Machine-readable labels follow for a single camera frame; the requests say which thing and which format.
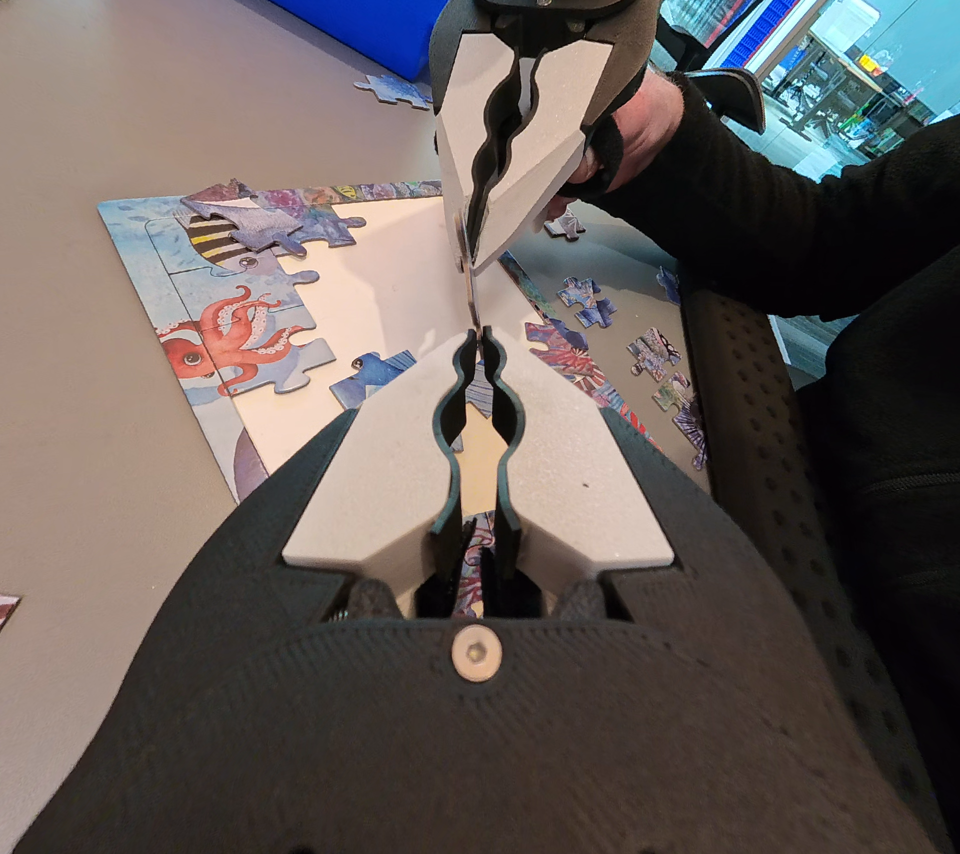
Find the dark blue puzzle piece with eye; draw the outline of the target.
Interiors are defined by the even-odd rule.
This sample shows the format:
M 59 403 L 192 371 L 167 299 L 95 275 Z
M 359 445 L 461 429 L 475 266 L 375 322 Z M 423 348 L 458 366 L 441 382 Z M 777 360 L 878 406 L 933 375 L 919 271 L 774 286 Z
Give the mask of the dark blue puzzle piece with eye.
M 415 357 L 406 350 L 387 358 L 376 352 L 365 353 L 352 361 L 354 373 L 332 383 L 329 389 L 343 409 L 356 409 L 415 363 Z

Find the person's right forearm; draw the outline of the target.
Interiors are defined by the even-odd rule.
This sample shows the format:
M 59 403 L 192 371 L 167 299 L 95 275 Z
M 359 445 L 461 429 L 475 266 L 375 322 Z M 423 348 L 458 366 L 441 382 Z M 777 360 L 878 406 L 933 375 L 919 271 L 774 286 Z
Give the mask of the person's right forearm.
M 958 246 L 959 119 L 815 182 L 750 149 L 671 75 L 676 132 L 595 204 L 753 308 L 825 320 L 864 311 Z

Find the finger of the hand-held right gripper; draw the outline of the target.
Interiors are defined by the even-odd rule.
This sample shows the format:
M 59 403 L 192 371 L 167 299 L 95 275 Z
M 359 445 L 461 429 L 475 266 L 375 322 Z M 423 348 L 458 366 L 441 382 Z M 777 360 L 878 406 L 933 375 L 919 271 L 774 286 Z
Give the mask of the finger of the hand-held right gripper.
M 483 272 L 505 250 L 527 217 L 527 188 L 520 163 L 506 153 L 498 175 L 496 140 L 502 120 L 520 98 L 517 53 L 492 33 L 466 33 L 453 63 L 437 116 L 443 211 L 450 247 L 461 255 L 467 237 L 474 270 Z
M 535 64 L 535 104 L 509 140 L 503 171 L 473 175 L 472 199 L 479 202 L 476 272 L 499 258 L 579 166 L 586 148 L 584 116 L 610 56 L 610 44 L 583 39 L 546 52 Z

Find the red striped shell puzzle piece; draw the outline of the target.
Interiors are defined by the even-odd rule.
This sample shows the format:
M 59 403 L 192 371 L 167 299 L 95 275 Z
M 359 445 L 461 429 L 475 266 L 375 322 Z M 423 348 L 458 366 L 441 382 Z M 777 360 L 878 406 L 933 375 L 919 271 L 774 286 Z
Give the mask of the red striped shell puzzle piece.
M 548 318 L 544 323 L 526 322 L 525 334 L 529 342 L 544 345 L 542 350 L 531 348 L 531 353 L 590 396 L 600 407 L 611 404 L 611 391 L 606 375 L 590 355 L 584 335 L 572 331 L 563 320 Z

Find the background work table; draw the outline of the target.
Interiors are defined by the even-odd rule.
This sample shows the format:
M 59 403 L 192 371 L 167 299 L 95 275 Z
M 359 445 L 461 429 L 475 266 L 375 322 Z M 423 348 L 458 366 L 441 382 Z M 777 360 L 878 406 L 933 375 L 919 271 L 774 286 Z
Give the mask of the background work table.
M 813 30 L 803 41 L 802 57 L 777 80 L 771 95 L 790 111 L 787 127 L 815 142 L 837 133 L 846 120 L 882 98 L 883 89 L 864 68 Z

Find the rack of blue small bins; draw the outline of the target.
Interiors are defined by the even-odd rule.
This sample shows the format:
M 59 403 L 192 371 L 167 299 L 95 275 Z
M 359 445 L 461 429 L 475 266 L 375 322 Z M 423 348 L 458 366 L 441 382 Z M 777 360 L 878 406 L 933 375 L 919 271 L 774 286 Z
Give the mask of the rack of blue small bins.
M 726 56 L 723 68 L 743 68 L 799 0 L 770 0 L 738 44 Z

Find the person's right hand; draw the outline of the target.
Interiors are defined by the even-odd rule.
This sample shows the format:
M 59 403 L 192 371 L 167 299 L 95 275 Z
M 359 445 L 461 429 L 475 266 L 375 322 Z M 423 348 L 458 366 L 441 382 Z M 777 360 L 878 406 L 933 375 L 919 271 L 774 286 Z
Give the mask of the person's right hand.
M 568 177 L 573 185 L 599 179 L 613 192 L 639 176 L 676 133 L 685 112 L 681 87 L 654 68 L 630 100 L 606 119 Z

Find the red coral puzzle piece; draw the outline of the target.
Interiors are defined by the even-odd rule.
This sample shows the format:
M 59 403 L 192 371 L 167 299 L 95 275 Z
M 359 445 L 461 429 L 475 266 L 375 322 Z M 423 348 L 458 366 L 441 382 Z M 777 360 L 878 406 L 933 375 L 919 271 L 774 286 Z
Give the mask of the red coral puzzle piece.
M 465 285 L 466 305 L 470 314 L 476 339 L 482 339 L 483 325 L 479 315 L 475 292 L 474 260 L 467 230 L 468 209 L 463 206 L 453 217 L 454 236 L 458 249 L 458 264 Z

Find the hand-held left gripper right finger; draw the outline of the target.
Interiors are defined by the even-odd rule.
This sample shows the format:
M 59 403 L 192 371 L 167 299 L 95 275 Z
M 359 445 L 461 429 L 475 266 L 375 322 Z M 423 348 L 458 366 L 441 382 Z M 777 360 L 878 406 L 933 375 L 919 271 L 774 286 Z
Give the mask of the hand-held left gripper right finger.
M 607 407 L 513 341 L 483 331 L 491 422 L 506 442 L 497 466 L 493 559 L 483 561 L 487 604 L 524 604 L 610 571 L 659 568 L 675 553 L 631 469 L 624 443 L 655 450 Z

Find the striped purple puzzle piece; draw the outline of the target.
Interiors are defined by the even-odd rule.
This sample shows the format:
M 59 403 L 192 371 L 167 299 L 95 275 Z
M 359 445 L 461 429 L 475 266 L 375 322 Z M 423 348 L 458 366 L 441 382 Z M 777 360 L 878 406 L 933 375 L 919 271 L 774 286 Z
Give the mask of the striped purple puzzle piece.
M 352 246 L 356 240 L 351 229 L 367 223 L 362 216 L 340 217 L 330 204 L 298 205 L 287 210 L 299 227 L 288 235 L 286 248 L 299 256 L 306 254 L 304 244 L 308 241 L 324 240 L 330 248 Z

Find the striped dark blue puzzle piece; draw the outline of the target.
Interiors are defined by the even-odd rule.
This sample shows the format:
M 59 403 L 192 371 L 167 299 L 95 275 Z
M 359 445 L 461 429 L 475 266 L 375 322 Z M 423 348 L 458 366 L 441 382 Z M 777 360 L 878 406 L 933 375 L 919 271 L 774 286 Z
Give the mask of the striped dark blue puzzle piece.
M 477 364 L 474 380 L 465 390 L 466 424 L 455 439 L 452 450 L 464 452 L 466 440 L 484 440 L 490 434 L 490 418 L 493 414 L 494 389 L 484 373 L 484 365 Z

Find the sea print puzzle tray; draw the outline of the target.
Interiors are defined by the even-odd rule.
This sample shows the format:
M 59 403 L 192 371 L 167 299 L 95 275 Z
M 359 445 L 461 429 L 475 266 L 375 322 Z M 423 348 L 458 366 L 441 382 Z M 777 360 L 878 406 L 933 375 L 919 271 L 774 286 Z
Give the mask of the sea print puzzle tray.
M 366 225 L 350 229 L 353 245 L 331 248 L 326 240 L 314 239 L 304 243 L 302 256 L 287 251 L 277 255 L 288 274 L 315 271 L 319 275 L 314 283 L 295 285 L 316 327 L 295 334 L 292 342 L 303 345 L 324 339 L 335 359 L 306 371 L 306 385 L 276 393 L 274 385 L 267 383 L 235 396 L 221 396 L 216 387 L 201 387 L 200 380 L 180 380 L 173 369 L 235 502 L 341 413 L 342 405 L 330 386 L 353 374 L 355 358 L 375 352 L 387 359 L 406 350 L 420 359 L 469 325 L 463 281 L 450 259 L 437 189 L 436 182 L 251 188 L 253 195 L 248 199 L 263 208 L 288 213 L 288 208 L 299 205 L 329 204 L 340 218 L 362 217 Z M 200 322 L 189 315 L 145 225 L 153 219 L 177 219 L 187 226 L 193 216 L 226 220 L 220 212 L 222 204 L 183 203 L 173 195 L 99 205 L 104 226 L 153 329 L 185 320 L 200 327 Z M 583 204 L 575 204 L 572 210 L 586 228 L 577 241 L 524 233 L 510 248 L 532 287 L 521 290 L 522 278 L 499 264 L 478 276 L 481 314 L 486 323 L 522 340 L 526 322 L 546 322 L 531 303 L 539 298 L 541 310 L 549 317 L 585 337 L 589 355 L 659 448 L 682 460 L 684 446 L 672 422 L 677 409 L 664 412 L 658 407 L 653 400 L 658 384 L 646 372 L 632 374 L 634 358 L 628 351 L 628 344 L 655 327 L 681 355 L 668 374 L 690 375 L 679 308 L 666 299 L 656 279 L 659 266 L 672 271 L 673 262 L 648 238 L 606 213 Z M 609 327 L 584 327 L 575 316 L 580 306 L 564 304 L 558 291 L 570 276 L 592 278 L 601 289 L 599 296 L 609 298 L 616 307 Z M 220 329 L 234 322 L 237 309 L 270 311 L 259 300 L 230 306 L 220 302 L 210 308 L 217 312 L 214 326 Z

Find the striped fish puzzle piece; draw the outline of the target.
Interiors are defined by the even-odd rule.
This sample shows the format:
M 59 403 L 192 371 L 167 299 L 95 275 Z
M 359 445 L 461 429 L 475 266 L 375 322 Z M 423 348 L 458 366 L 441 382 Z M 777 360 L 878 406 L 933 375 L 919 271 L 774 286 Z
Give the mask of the striped fish puzzle piece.
M 198 272 L 201 280 L 235 275 L 238 283 L 256 275 L 286 276 L 278 262 L 278 255 L 286 252 L 281 245 L 261 252 L 248 249 L 233 237 L 234 225 L 219 216 L 205 220 L 193 215 L 188 222 L 184 226 L 176 218 L 167 217 L 151 219 L 145 225 L 168 274 Z

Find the grey brown triangle puzzle piece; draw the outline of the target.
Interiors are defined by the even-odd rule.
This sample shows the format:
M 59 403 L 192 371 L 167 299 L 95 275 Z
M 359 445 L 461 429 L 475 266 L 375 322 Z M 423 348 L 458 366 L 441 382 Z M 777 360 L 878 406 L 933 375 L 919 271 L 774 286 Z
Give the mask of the grey brown triangle puzzle piece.
M 208 188 L 199 190 L 193 194 L 186 195 L 181 199 L 182 203 L 201 202 L 201 203 L 226 203 L 228 201 L 250 198 L 254 192 L 237 178 L 231 178 L 227 183 L 219 183 Z

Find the person's black clothing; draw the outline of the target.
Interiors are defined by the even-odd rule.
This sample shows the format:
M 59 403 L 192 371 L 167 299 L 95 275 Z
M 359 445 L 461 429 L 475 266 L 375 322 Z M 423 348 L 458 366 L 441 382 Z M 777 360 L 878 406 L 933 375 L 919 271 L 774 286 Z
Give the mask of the person's black clothing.
M 959 251 L 864 310 L 800 392 L 841 570 L 954 841 L 959 805 Z

